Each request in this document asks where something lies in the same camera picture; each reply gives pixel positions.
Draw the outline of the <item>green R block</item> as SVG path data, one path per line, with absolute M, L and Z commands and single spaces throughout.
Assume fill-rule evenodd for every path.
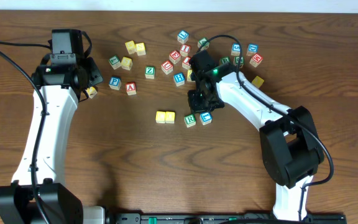
M 187 128 L 194 126 L 196 124 L 195 116 L 193 114 L 186 115 L 184 117 L 184 122 Z

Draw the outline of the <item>yellow O block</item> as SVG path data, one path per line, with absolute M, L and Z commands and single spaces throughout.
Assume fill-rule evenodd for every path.
M 175 122 L 175 112 L 166 111 L 165 112 L 165 122 L 168 124 L 173 124 Z

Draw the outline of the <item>yellow C block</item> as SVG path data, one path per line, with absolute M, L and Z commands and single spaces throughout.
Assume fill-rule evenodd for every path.
M 155 115 L 156 123 L 165 123 L 166 112 L 165 111 L 157 111 Z

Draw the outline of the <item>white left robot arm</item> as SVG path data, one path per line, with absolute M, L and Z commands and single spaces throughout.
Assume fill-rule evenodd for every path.
M 105 223 L 103 207 L 84 206 L 65 187 L 68 133 L 81 92 L 103 81 L 94 60 L 53 59 L 32 74 L 34 112 L 11 184 L 0 186 L 4 223 Z

